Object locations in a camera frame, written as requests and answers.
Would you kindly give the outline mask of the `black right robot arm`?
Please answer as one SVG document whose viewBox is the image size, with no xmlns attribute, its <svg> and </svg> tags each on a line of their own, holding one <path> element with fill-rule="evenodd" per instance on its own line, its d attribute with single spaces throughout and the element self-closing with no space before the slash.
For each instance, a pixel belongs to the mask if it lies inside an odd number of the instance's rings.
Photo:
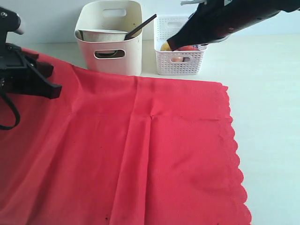
<svg viewBox="0 0 300 225">
<path fill-rule="evenodd" d="M 280 12 L 299 11 L 298 0 L 202 0 L 196 11 L 167 43 L 172 51 L 188 45 L 222 42 L 233 33 Z"/>
</svg>

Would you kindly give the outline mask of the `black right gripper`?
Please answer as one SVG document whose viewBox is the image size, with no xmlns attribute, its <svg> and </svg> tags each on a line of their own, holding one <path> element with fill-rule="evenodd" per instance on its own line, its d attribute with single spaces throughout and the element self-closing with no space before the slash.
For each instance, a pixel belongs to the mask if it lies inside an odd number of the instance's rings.
<svg viewBox="0 0 300 225">
<path fill-rule="evenodd" d="M 171 51 L 188 45 L 220 43 L 279 12 L 271 0 L 201 0 L 194 14 L 167 43 Z"/>
</svg>

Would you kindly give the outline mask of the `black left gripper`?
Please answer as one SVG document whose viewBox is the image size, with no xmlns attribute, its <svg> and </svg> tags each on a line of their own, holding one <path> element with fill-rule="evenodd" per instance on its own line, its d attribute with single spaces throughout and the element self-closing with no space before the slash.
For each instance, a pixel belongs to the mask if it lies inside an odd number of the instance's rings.
<svg viewBox="0 0 300 225">
<path fill-rule="evenodd" d="M 37 52 L 5 43 L 0 51 L 0 87 L 6 93 L 58 98 L 62 86 L 48 80 L 54 66 L 38 59 Z"/>
</svg>

